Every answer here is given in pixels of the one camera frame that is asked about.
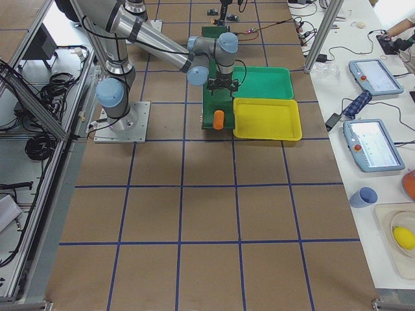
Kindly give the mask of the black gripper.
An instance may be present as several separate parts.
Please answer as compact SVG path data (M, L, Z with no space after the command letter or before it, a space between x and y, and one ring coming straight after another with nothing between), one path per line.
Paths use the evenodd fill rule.
M217 73L215 78L208 79L206 87L211 96L213 96L216 89L227 89L232 97L239 89L239 81L233 79L233 73Z

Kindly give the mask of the person hand at table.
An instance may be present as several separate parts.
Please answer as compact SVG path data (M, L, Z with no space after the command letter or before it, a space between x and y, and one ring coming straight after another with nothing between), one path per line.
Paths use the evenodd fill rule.
M391 27L390 29L388 29L386 33L387 33L388 36L394 37L394 36L397 36L397 35L401 34L404 31L405 31L404 27L401 27L399 25L395 25L395 26Z

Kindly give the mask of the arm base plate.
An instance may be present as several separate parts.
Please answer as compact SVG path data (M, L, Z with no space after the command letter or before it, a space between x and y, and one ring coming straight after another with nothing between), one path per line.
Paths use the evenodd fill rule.
M162 25L163 25L163 21L162 20L153 20L153 19L149 19L147 21L147 23L154 28L155 30L157 30L158 32L161 32L162 30Z
M119 121L109 119L105 110L101 109L100 118L95 121L93 129L95 143L144 143L147 136L150 102L130 102L130 111Z

